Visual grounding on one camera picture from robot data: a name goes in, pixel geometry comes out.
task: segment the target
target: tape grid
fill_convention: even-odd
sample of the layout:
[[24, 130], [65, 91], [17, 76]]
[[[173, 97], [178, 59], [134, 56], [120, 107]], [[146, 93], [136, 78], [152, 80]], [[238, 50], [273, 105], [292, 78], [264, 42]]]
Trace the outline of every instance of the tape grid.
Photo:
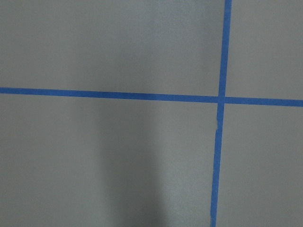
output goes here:
[[214, 145], [214, 171], [213, 171], [213, 184], [212, 184], [211, 209], [210, 209], [211, 227], [216, 227], [221, 147], [222, 147], [222, 136], [223, 136], [224, 105], [241, 104], [241, 105], [275, 105], [275, 106], [303, 107], [303, 100], [225, 97], [231, 9], [232, 9], [232, 0], [225, 0], [218, 96], [144, 94], [144, 93], [126, 93], [126, 92], [102, 92], [102, 91], [13, 88], [13, 87], [0, 87], [0, 94], [217, 103], [217, 130], [215, 134], [215, 145]]

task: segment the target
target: gray wall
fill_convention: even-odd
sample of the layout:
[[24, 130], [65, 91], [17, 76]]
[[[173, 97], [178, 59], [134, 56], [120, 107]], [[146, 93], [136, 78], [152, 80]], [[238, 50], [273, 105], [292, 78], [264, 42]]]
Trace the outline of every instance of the gray wall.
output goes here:
[[[0, 2], [0, 87], [217, 96], [223, 0]], [[303, 99], [301, 0], [233, 0], [226, 95]], [[217, 104], [0, 94], [0, 226], [204, 227]], [[225, 105], [218, 227], [303, 226], [300, 107]]]

